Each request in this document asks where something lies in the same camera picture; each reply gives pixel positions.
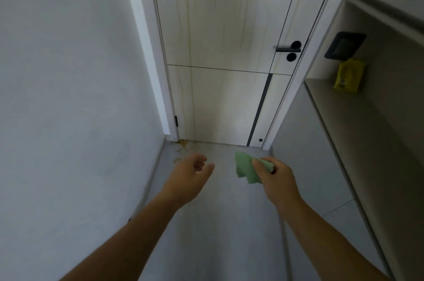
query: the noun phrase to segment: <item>door handle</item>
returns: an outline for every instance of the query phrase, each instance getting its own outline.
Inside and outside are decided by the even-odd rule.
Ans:
[[[294,41],[290,46],[277,46],[276,52],[287,52],[287,53],[300,53],[302,43],[300,41]]]

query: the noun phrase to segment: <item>yellow package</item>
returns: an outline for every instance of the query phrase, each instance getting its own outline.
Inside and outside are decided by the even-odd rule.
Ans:
[[[350,58],[339,64],[339,72],[337,74],[334,89],[357,93],[359,83],[361,82],[366,63],[361,60]]]

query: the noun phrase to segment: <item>forearm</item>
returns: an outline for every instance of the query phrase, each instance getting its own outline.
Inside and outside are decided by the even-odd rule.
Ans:
[[[159,193],[62,280],[138,280],[177,207]]]
[[[278,211],[323,280],[388,280],[303,200]]]

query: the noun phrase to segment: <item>door frame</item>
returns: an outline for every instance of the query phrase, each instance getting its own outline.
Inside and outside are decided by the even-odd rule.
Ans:
[[[269,150],[274,138],[284,120],[285,115],[296,95],[301,83],[317,54],[328,28],[339,8],[342,0],[325,0],[312,29],[309,42],[304,48],[300,61],[289,82],[283,100],[278,107],[273,123],[262,149]],[[145,55],[153,93],[162,122],[164,134],[171,141],[178,140],[178,130],[175,123],[175,113],[170,93],[169,76],[165,50],[163,48],[162,33],[156,8],[156,0],[131,0],[137,23],[141,46]]]

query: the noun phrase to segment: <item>person's left arm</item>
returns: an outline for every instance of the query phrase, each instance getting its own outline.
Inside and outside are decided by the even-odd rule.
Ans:
[[[138,280],[169,221],[199,194],[212,174],[215,165],[205,166],[206,160],[204,155],[192,155],[180,161],[161,192],[61,280]]]

